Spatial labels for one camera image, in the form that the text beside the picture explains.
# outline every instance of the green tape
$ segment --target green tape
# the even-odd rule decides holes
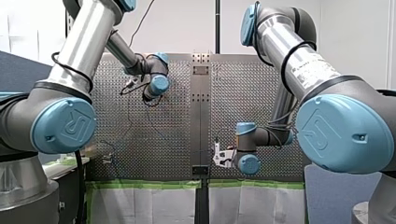
[[[112,180],[86,182],[87,189],[198,189],[200,181]]]
[[[269,180],[210,180],[210,188],[236,188],[242,186],[270,189],[305,189],[304,182],[277,182]]]
[[[91,224],[92,189],[87,189],[87,224]]]

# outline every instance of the blue joint cap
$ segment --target blue joint cap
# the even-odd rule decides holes
[[[241,44],[243,46],[253,45],[253,30],[254,30],[254,5],[251,5],[245,11],[244,19],[241,26]]]
[[[255,175],[260,171],[261,162],[253,154],[247,154],[238,162],[238,168],[244,175]]]
[[[293,130],[290,130],[288,140],[283,145],[287,146],[287,145],[290,145],[291,143],[293,143],[293,140],[294,140],[293,138],[294,138],[294,132],[293,132]]]
[[[163,52],[156,52],[154,53],[157,57],[159,57],[163,62],[169,63],[169,56],[166,53]]]
[[[126,12],[131,12],[136,8],[136,0],[120,0],[120,3]]]
[[[305,102],[296,127],[306,156],[326,170],[370,174],[383,170],[394,153],[387,123],[368,105],[339,94]]]
[[[96,127],[93,107],[86,101],[64,98],[48,105],[35,119],[31,140],[45,154],[80,150],[92,138]]]
[[[255,122],[238,122],[236,124],[236,135],[251,133],[257,129]]]
[[[150,92],[159,96],[165,93],[169,89],[169,79],[163,75],[155,76],[149,84]]]

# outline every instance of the black pole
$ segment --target black pole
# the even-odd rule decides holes
[[[220,54],[220,0],[216,0],[216,53]]]

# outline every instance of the pegboard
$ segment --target pegboard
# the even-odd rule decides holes
[[[213,55],[211,58],[211,106],[209,147],[219,133],[221,149],[235,145],[235,125],[253,121],[259,126],[270,118],[276,99],[279,73],[254,55]],[[295,140],[281,150],[258,147],[262,162],[257,179],[303,181],[304,153]],[[244,178],[236,169],[215,166],[211,160],[211,178]]]
[[[213,140],[222,129],[224,149],[235,144],[237,122],[265,124],[279,74],[253,55],[205,54],[204,61],[203,55],[169,54],[171,89],[157,107],[147,108],[141,91],[119,95],[129,77],[105,54],[92,92],[98,127],[88,179],[192,179],[197,163],[210,165],[210,178],[244,178],[235,169],[214,165]],[[307,160],[296,141],[281,150],[258,147],[258,152],[262,168],[253,178],[304,180]]]
[[[171,87],[156,107],[144,105],[142,89],[121,96],[130,77],[113,56],[102,58],[92,92],[98,125],[88,179],[191,179],[191,56],[169,56]]]

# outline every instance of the label sticker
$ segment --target label sticker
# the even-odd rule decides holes
[[[313,87],[317,83],[321,83],[332,77],[341,76],[341,74],[316,53],[310,54],[309,59],[292,67],[291,72],[305,89]]]

